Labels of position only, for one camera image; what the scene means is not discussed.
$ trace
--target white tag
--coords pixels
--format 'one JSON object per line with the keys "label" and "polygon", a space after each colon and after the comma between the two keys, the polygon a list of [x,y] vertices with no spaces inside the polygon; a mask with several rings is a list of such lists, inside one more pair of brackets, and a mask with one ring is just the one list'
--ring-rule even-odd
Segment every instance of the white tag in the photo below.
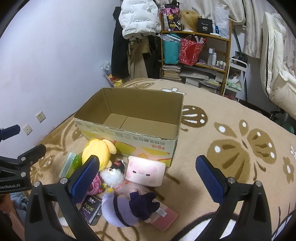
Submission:
{"label": "white tag", "polygon": [[167,215],[167,213],[161,208],[157,209],[156,212],[163,218]]}

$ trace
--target pig face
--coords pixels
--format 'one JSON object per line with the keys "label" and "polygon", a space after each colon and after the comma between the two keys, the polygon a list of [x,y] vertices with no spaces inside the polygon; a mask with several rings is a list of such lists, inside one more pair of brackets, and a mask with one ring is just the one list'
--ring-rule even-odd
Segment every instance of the pig face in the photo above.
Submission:
{"label": "pig face", "polygon": [[162,164],[164,163],[147,159],[130,160],[126,170],[126,179],[144,186],[158,187],[162,184],[165,171],[165,164],[164,166]]}

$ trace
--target pink pig face plush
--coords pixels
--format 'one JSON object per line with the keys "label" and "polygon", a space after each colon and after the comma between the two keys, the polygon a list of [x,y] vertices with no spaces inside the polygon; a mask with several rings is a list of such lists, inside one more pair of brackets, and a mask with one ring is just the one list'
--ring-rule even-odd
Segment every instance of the pink pig face plush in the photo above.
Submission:
{"label": "pink pig face plush", "polygon": [[159,187],[163,182],[165,163],[136,156],[128,157],[125,179],[148,187]]}

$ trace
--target metal bolt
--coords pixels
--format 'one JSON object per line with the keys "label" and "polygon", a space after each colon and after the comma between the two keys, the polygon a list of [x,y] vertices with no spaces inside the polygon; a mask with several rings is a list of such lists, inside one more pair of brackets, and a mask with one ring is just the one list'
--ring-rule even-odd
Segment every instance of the metal bolt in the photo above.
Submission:
{"label": "metal bolt", "polygon": [[256,184],[257,187],[261,187],[262,186],[262,182],[260,182],[260,181],[256,181],[255,184]]}
{"label": "metal bolt", "polygon": [[63,177],[63,178],[60,180],[60,183],[61,183],[61,184],[65,184],[65,183],[67,183],[67,181],[68,181],[68,178]]}
{"label": "metal bolt", "polygon": [[229,182],[229,183],[235,183],[235,179],[233,178],[233,177],[229,177],[229,178],[227,178],[227,181]]}
{"label": "metal bolt", "polygon": [[34,187],[38,187],[39,185],[40,185],[40,182],[39,181],[34,182],[34,184],[33,184]]}

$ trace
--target red bag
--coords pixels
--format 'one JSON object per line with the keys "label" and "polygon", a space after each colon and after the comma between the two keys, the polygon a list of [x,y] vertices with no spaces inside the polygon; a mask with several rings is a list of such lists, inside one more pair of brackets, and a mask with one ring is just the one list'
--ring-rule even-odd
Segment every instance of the red bag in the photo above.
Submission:
{"label": "red bag", "polygon": [[179,62],[186,65],[194,65],[197,61],[198,55],[202,51],[202,48],[206,42],[204,39],[203,43],[197,43],[196,40],[190,40],[190,38],[194,36],[189,35],[186,38],[181,39],[181,49],[179,55]]}

